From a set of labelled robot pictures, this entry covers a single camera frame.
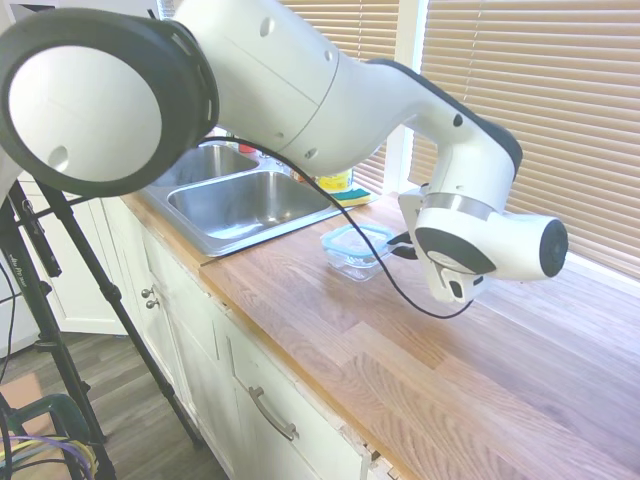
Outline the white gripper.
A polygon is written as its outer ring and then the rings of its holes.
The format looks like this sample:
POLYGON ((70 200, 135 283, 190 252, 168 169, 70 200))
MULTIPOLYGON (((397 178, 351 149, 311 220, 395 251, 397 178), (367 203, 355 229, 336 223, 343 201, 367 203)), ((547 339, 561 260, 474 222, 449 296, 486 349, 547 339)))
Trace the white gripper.
POLYGON ((408 232, 396 235, 387 241, 395 246, 392 254, 406 259, 417 260, 424 272, 431 295, 440 302, 466 304, 474 300, 488 286, 488 280, 481 275, 459 273, 434 263, 419 247, 415 237, 415 227, 424 195, 420 188, 409 190, 398 197, 401 213, 408 232))

